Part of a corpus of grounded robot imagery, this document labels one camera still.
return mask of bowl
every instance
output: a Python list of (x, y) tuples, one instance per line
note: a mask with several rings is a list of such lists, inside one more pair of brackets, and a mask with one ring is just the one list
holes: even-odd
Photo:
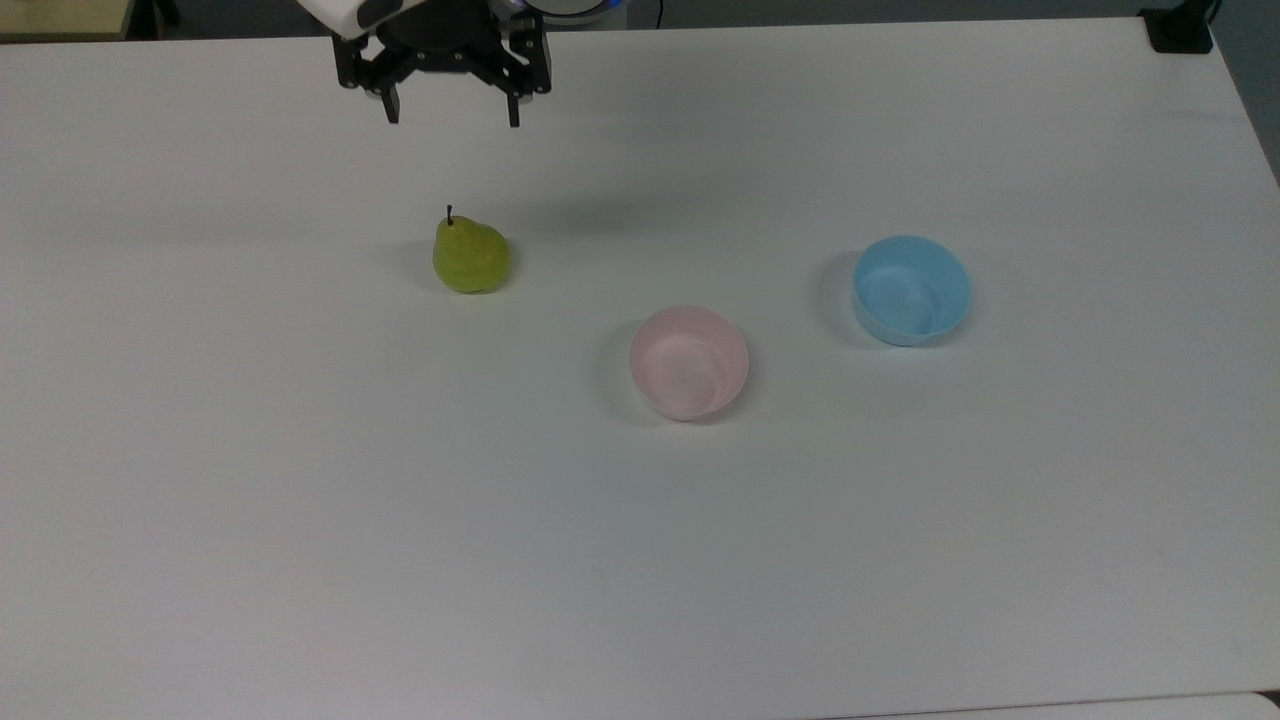
[(668, 307), (631, 338), (631, 378), (672, 420), (696, 420), (728, 405), (746, 382), (746, 342), (705, 307)]
[(854, 314), (872, 337), (890, 345), (947, 334), (969, 314), (970, 301), (964, 265), (932, 240), (887, 237), (854, 268)]

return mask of pear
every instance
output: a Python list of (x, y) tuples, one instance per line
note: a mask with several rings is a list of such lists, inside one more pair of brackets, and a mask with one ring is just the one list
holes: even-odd
[(500, 232), (454, 215), (453, 205), (449, 205), (444, 219), (435, 228), (431, 265), (449, 288), (458, 292), (484, 292), (507, 279), (507, 273), (511, 272), (511, 250)]

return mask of robotic arm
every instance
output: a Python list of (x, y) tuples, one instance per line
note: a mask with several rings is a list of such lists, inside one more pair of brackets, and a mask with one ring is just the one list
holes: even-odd
[[(415, 70), (471, 73), (507, 95), (511, 127), (520, 104), (552, 90), (543, 14), (524, 8), (499, 20), (488, 0), (298, 0), (333, 31), (338, 82), (380, 97), (399, 122), (396, 86)], [(383, 49), (365, 58), (369, 38)]]

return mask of pink bowl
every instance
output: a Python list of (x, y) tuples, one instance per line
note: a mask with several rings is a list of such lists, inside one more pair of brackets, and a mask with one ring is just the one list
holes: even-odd
[(746, 382), (746, 342), (705, 307), (668, 307), (631, 338), (631, 377), (672, 420), (695, 420), (730, 404)]

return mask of table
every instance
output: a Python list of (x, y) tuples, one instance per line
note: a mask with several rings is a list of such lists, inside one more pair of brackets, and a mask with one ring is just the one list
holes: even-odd
[[(1140, 20), (3, 47), (14, 717), (780, 720), (1280, 684), (1280, 192)], [(129, 73), (120, 73), (122, 68)], [(445, 204), (511, 238), (445, 291)], [(951, 247), (933, 348), (849, 311)], [(737, 323), (718, 421), (630, 333)]]
[(0, 42), (123, 40), (133, 0), (0, 0)]

